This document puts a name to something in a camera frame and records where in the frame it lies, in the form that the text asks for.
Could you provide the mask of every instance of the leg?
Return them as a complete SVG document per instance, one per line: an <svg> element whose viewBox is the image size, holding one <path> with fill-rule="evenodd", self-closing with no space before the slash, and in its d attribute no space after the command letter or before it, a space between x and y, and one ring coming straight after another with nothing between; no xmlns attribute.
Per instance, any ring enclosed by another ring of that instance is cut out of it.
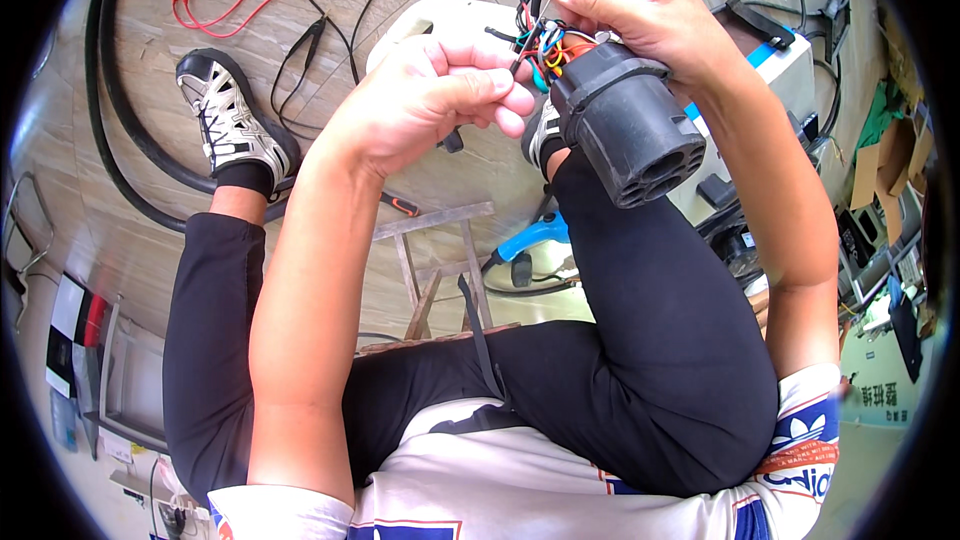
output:
<svg viewBox="0 0 960 540"><path fill-rule="evenodd" d="M777 419L777 379L749 303L666 198L619 210L584 154L566 156L554 153L546 171L596 325L490 336L514 407L638 490L683 497L739 484Z"/></svg>
<svg viewBox="0 0 960 540"><path fill-rule="evenodd" d="M247 350L260 286L267 201L218 187L187 221L163 352L163 414L177 476L202 505L244 485L254 423Z"/></svg>

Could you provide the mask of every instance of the tiled floor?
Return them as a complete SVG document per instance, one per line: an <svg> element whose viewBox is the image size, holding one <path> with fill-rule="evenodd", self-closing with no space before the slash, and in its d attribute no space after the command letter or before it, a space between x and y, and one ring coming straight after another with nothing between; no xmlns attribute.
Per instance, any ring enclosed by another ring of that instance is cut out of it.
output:
<svg viewBox="0 0 960 540"><path fill-rule="evenodd" d="M249 12L261 0L247 0L239 9ZM343 28L352 28L366 0L317 0ZM357 54L365 61L370 48L406 6L416 0L375 0L357 34ZM511 5L514 0L498 1ZM724 0L704 0L715 6ZM798 0L769 0L797 6ZM30 170L54 214L56 242L51 265L65 268L99 294L123 294L125 310L147 329L163 336L183 237L150 222L134 210L108 178L90 132L86 100L83 31L89 0L69 0L56 24L55 45L49 62L30 87L15 138L14 171ZM233 0L191 0L195 15L206 20L225 10ZM826 0L807 0L810 10ZM843 110L834 135L849 157L866 116L877 80L885 74L880 34L875 23L875 0L853 0L853 25L843 50ZM177 60L189 50L214 46L226 51L244 68L258 101L267 97L283 55L316 19L306 0L276 0L250 26L232 38L217 41L199 31L180 27L170 13L169 0L120 0L117 13L117 54L130 100L150 134L181 163L195 172L207 164L199 149L199 132L173 79ZM229 23L239 21L227 18ZM785 19L786 23L796 21ZM820 42L816 41L817 54ZM300 65L294 60L294 71ZM829 110L834 88L817 71L817 96L822 114ZM285 95L296 81L283 76ZM328 32L319 46L300 93L290 102L290 115L322 125L353 88L347 52ZM102 101L109 105L101 91ZM107 135L121 169L139 193L168 213L185 217L206 209L209 198L181 186L160 172L138 152L109 106L104 107ZM528 222L540 199L543 180L509 139L494 130L463 128L465 150L450 155L432 151L420 162L388 182L396 194L412 198L426 213L493 200L496 215L473 222L480 254L489 253ZM824 183L836 197L843 180L839 161L829 162ZM24 209L28 223L36 218ZM384 207L379 222L401 215ZM42 232L33 225L38 237ZM268 229L268 248L277 239L279 222ZM462 261L464 248L455 225L411 234L418 268ZM544 258L534 256L535 263ZM495 272L492 283L509 285L506 271ZM438 296L455 297L452 280ZM532 323L553 318L590 318L582 291L570 290L537 299L491 298L494 323ZM388 241L376 243L369 257L364 286L361 329L399 335L411 307L404 290L397 252ZM430 325L435 334L459 331L462 304L439 302Z"/></svg>

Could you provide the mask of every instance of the forearm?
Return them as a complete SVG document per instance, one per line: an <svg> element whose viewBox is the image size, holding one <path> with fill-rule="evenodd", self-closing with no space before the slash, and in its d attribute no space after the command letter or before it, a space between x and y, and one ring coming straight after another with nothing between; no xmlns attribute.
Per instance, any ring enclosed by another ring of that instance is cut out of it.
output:
<svg viewBox="0 0 960 540"><path fill-rule="evenodd" d="M694 101L736 186L771 287L835 284L830 199L774 92L737 59Z"/></svg>
<svg viewBox="0 0 960 540"><path fill-rule="evenodd" d="M304 158L257 302L247 480L352 503L341 399L383 180L344 145L324 133Z"/></svg>

